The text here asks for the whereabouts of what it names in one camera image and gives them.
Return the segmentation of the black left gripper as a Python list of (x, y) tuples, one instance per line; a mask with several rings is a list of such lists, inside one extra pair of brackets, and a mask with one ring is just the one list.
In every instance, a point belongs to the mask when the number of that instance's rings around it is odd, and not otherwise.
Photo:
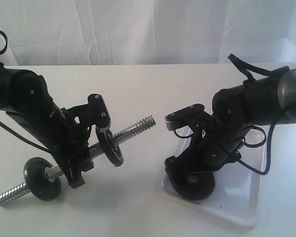
[(94, 168), (88, 103), (60, 109), (53, 101), (10, 101), (6, 114), (46, 146), (71, 188), (85, 184), (81, 172)]

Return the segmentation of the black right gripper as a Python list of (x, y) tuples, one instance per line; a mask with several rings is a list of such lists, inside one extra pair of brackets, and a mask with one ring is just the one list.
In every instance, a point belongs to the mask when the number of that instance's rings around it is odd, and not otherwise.
[(253, 124), (243, 115), (234, 116), (224, 110), (222, 115), (204, 110), (202, 121), (195, 128), (185, 126), (174, 130), (182, 139), (190, 139), (189, 146), (177, 157), (165, 159), (165, 172), (171, 184), (179, 184), (187, 174), (214, 173), (223, 166), (236, 163), (241, 156), (236, 152), (244, 145), (244, 138)]

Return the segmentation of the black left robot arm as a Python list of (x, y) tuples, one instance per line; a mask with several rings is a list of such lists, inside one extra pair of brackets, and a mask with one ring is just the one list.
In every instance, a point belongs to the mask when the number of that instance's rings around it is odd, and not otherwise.
[(82, 186), (81, 173), (94, 167), (88, 150), (92, 124), (77, 123), (77, 109), (60, 109), (42, 75), (0, 63), (0, 110), (46, 147), (72, 188)]

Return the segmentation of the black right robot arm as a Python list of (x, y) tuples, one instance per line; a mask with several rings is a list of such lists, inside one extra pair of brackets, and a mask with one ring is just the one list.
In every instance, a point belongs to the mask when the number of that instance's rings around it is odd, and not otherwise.
[(247, 133), (260, 125), (296, 123), (296, 68), (282, 67), (265, 72), (262, 79), (221, 89), (212, 100), (212, 113), (193, 104), (165, 117), (168, 130), (189, 127), (190, 144), (178, 157), (165, 160), (170, 180), (178, 186), (189, 176), (205, 176), (224, 165), (241, 161), (239, 150)]

